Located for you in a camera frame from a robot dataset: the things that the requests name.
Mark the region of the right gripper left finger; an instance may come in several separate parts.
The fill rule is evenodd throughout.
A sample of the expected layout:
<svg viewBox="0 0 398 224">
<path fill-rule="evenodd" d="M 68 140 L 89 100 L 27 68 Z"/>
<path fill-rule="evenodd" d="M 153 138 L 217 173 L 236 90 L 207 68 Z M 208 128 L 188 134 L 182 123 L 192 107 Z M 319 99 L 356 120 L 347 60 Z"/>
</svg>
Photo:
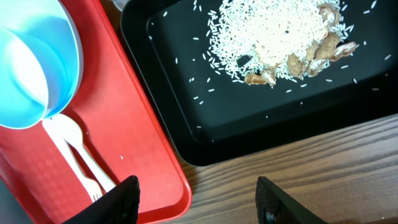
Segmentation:
<svg viewBox="0 0 398 224">
<path fill-rule="evenodd" d="M 64 224 L 136 224 L 139 203 L 139 180 L 131 175 Z"/>
</svg>

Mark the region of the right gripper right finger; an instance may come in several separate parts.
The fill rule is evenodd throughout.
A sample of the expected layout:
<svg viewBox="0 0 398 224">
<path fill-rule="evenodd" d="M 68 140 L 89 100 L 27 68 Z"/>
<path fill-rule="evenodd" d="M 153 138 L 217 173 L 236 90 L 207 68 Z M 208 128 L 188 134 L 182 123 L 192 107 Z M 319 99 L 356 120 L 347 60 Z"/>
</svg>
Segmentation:
<svg viewBox="0 0 398 224">
<path fill-rule="evenodd" d="M 259 224 L 327 224 L 263 176 L 257 179 L 255 201 Z"/>
</svg>

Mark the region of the white plastic fork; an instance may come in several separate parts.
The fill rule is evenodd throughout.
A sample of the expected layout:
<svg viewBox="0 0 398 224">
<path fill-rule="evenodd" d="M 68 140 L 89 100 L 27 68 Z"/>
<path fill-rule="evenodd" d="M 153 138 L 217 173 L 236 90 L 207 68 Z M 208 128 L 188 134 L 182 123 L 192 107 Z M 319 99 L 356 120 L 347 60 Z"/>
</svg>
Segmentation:
<svg viewBox="0 0 398 224">
<path fill-rule="evenodd" d="M 45 119 L 42 121 L 42 126 L 53 141 L 53 143 L 58 148 L 63 158 L 66 160 L 82 186 L 87 191 L 91 201 L 96 202 L 98 199 L 100 199 L 103 196 L 103 193 L 99 184 L 97 183 L 97 181 L 87 177 L 83 173 L 80 165 L 77 163 L 77 160 L 72 153 L 72 150 L 70 149 L 64 138 L 62 138 L 61 135 L 56 132 L 52 121 L 50 119 Z"/>
</svg>

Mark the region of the white plastic spoon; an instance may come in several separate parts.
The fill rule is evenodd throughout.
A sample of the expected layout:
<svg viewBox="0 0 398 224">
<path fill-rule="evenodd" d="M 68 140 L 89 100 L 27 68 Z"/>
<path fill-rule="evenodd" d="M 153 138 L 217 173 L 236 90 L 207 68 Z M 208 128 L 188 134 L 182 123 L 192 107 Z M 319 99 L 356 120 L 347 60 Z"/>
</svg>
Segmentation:
<svg viewBox="0 0 398 224">
<path fill-rule="evenodd" d="M 74 147 L 79 155 L 82 157 L 90 171 L 96 177 L 102 188 L 109 192 L 115 188 L 116 184 L 111 180 L 107 173 L 98 165 L 98 163 L 93 159 L 91 154 L 85 148 L 83 142 L 83 132 L 80 126 L 71 118 L 64 114 L 57 114 L 52 117 L 53 124 L 60 131 L 61 136 Z"/>
</svg>

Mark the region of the rice and peanut shells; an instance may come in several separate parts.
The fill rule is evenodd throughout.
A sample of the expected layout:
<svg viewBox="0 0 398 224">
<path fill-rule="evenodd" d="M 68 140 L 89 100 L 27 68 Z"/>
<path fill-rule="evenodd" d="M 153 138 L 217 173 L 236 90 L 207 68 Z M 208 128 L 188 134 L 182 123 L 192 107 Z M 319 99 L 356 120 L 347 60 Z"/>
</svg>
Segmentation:
<svg viewBox="0 0 398 224">
<path fill-rule="evenodd" d="M 274 86 L 317 76 L 369 39 L 397 47 L 397 2 L 340 0 L 223 1 L 208 12 L 202 57 L 216 74 Z"/>
</svg>

